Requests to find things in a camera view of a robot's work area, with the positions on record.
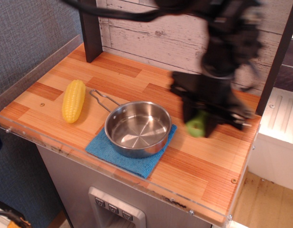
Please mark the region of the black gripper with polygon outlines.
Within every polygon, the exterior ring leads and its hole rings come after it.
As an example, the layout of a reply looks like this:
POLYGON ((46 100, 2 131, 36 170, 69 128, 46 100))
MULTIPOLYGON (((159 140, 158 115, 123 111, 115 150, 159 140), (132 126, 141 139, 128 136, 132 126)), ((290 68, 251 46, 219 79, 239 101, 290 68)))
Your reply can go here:
POLYGON ((208 113, 205 121, 205 138, 210 137, 219 124, 228 124, 239 130, 251 125, 254 117, 231 89, 233 76, 214 77, 174 71, 170 91, 181 97, 184 123, 202 110, 208 113))

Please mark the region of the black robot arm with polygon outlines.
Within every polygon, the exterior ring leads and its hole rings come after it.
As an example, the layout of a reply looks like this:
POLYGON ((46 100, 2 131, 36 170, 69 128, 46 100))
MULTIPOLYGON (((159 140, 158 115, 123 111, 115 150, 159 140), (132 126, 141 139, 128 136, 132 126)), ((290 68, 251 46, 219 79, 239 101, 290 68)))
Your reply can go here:
POLYGON ((255 0, 158 0, 164 15, 191 14, 207 21, 209 40, 200 74, 173 72, 171 91, 182 98, 183 120, 194 137, 208 137, 219 124, 243 129, 253 112, 232 92, 238 67, 261 48, 255 0))

